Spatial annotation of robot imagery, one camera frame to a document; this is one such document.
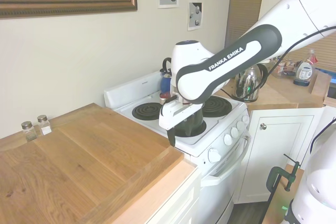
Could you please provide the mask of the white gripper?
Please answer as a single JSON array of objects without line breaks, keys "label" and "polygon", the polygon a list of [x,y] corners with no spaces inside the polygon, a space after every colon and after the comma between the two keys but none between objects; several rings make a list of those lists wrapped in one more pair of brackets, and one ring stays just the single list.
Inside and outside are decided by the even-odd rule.
[{"label": "white gripper", "polygon": [[[159,126],[167,130],[167,137],[172,147],[175,147],[175,126],[196,113],[203,104],[183,104],[179,101],[171,101],[161,107]],[[186,136],[191,136],[194,128],[193,122],[186,124]]]}]

